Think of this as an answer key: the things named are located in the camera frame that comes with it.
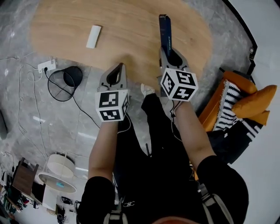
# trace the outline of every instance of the wooden table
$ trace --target wooden table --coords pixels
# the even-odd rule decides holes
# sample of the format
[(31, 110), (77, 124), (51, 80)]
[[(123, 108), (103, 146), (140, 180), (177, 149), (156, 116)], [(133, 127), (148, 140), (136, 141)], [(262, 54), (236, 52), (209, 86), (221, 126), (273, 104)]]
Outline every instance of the wooden table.
[[(210, 30), (181, 0), (41, 0), (31, 25), (36, 51), (107, 70), (126, 65), (128, 78), (159, 89), (159, 14), (171, 18), (173, 47), (200, 78), (212, 53)], [(102, 26), (95, 49), (86, 48)]]

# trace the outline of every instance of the black and white marker cube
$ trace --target black and white marker cube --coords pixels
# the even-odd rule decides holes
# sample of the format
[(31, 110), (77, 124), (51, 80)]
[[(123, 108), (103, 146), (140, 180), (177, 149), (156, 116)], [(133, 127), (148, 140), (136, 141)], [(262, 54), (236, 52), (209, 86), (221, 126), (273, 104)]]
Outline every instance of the black and white marker cube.
[(166, 68), (161, 86), (171, 100), (190, 101), (198, 90), (196, 75), (191, 72)]
[(101, 121), (122, 121), (129, 105), (128, 90), (95, 93), (95, 108)]

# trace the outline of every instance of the electrical outlet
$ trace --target electrical outlet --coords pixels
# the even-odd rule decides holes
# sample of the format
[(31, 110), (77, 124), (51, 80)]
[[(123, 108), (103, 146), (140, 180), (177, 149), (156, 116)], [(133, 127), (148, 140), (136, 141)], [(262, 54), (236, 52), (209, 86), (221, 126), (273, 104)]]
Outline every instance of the electrical outlet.
[(43, 73), (45, 68), (48, 68), (48, 71), (56, 69), (56, 60), (46, 61), (38, 65), (39, 73)]

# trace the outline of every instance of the gray marble floor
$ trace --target gray marble floor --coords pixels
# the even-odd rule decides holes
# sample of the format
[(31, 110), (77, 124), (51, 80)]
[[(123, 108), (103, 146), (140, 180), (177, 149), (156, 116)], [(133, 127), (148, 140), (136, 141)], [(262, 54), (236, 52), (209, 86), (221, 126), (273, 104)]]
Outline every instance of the gray marble floor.
[[(199, 90), (192, 99), (194, 108), (201, 111), (221, 80), (219, 67), (243, 72), (248, 69), (251, 43), (222, 0), (185, 2), (204, 17), (213, 36), (213, 54), (199, 81)], [(43, 166), (47, 155), (55, 151), (89, 156), (98, 128), (79, 110), (73, 99), (67, 102), (54, 100), (48, 92), (46, 77), (40, 78), (40, 74), (31, 67), (37, 67), (51, 57), (34, 52), (31, 46), (30, 23), (38, 3), (39, 0), (5, 0), (0, 5), (0, 110), (9, 132), (7, 139), (0, 142), (0, 151), (11, 152), (15, 162), (25, 157), (31, 163)], [(82, 69), (84, 78), (74, 96), (82, 109), (100, 123), (95, 112), (94, 94), (103, 71), (64, 59), (57, 59), (57, 62), (59, 69), (71, 65)], [(140, 108), (143, 101), (140, 84), (129, 81), (129, 88), (129, 114), (140, 145), (145, 149), (145, 143), (149, 146), (151, 143), (147, 118)], [(166, 98), (161, 101), (168, 112), (170, 102)], [(2, 167), (11, 170), (10, 159), (0, 154)]]

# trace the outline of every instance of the white sneaker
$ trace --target white sneaker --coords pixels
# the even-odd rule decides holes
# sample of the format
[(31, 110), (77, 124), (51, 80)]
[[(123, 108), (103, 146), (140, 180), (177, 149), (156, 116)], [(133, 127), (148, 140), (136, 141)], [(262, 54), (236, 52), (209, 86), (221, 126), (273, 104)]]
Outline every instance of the white sneaker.
[(147, 95), (153, 94), (155, 93), (155, 89), (153, 89), (150, 86), (146, 86), (144, 84), (141, 84), (141, 92), (144, 95), (144, 97), (146, 97)]

